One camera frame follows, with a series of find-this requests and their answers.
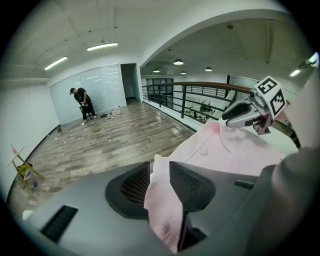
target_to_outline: railing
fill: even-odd
[[[202,124],[218,120],[230,104],[250,88],[217,82],[172,82],[142,86],[143,98]]]

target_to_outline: man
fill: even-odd
[[[87,122],[87,113],[91,113],[94,119],[97,119],[97,115],[94,110],[94,106],[92,105],[91,99],[87,94],[86,90],[83,88],[71,88],[70,95],[73,94],[76,102],[78,102],[82,109],[83,122]]]

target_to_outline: black pants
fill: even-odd
[[[96,115],[94,106],[92,105],[92,102],[87,102],[88,106],[82,106],[82,118],[83,120],[87,119],[87,113],[91,113],[93,116]]]

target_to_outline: black shirt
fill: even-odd
[[[83,89],[83,88],[81,88],[81,87],[78,88],[77,94],[74,94],[74,95],[73,95],[74,98],[75,98],[75,100],[78,101],[79,103],[83,102],[84,99],[85,99],[85,92],[86,92],[85,89]],[[90,97],[89,97],[88,94],[86,95],[86,102],[91,102],[91,99],[90,99]]]

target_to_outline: garment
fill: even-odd
[[[169,161],[209,171],[259,176],[265,166],[276,165],[282,158],[278,150],[245,129],[207,122],[169,157],[154,156],[152,179],[144,199],[150,227],[173,253],[177,252],[183,206],[170,184]]]
[[[86,90],[83,88],[78,88],[78,92],[77,94],[74,94],[73,97],[75,98],[76,101],[78,101],[79,103],[83,102],[85,99],[85,92]],[[91,102],[91,99],[89,97],[89,95],[86,95],[86,103]]]
[[[87,102],[88,106],[82,106],[82,119],[86,120],[87,119],[87,113],[91,113],[93,116],[96,115],[94,106],[92,105],[91,101]]]

